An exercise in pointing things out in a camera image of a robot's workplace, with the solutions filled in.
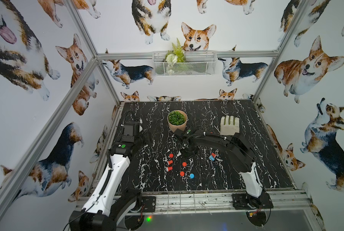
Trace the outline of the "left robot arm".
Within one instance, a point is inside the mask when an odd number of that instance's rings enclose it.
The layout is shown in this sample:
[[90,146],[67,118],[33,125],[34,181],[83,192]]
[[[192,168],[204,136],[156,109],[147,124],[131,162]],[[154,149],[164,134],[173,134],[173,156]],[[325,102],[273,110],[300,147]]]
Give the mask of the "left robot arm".
[[124,173],[140,150],[150,145],[148,128],[131,111],[130,120],[123,119],[121,133],[106,152],[107,166],[88,201],[81,211],[73,211],[65,231],[136,231],[144,223],[140,190],[127,188],[114,200]]

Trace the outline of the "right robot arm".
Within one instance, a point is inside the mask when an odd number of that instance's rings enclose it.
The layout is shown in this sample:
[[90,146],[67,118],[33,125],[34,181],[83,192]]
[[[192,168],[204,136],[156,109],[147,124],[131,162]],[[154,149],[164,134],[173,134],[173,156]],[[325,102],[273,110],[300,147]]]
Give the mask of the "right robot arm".
[[196,129],[188,131],[177,129],[173,134],[181,145],[180,152],[183,155],[192,156],[201,146],[217,149],[220,154],[226,155],[232,168],[240,173],[246,187],[246,195],[234,200],[234,208],[256,210],[264,208],[263,197],[266,193],[256,170],[255,151],[243,135],[239,133],[219,135]]

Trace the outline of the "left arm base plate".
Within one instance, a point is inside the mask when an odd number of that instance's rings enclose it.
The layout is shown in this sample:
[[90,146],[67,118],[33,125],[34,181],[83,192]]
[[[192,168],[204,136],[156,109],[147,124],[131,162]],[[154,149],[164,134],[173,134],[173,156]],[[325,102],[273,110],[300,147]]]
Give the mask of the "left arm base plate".
[[156,210],[156,200],[155,196],[142,196],[141,200],[138,201],[137,210],[136,212],[146,212],[146,213],[153,213]]

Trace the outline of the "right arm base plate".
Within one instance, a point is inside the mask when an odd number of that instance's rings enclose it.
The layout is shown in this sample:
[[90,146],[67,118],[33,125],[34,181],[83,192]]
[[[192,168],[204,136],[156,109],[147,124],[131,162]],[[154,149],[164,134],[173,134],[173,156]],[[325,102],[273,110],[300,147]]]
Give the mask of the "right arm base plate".
[[266,192],[256,198],[247,193],[232,194],[233,207],[235,209],[255,210],[255,209],[272,209],[274,207],[270,196]]

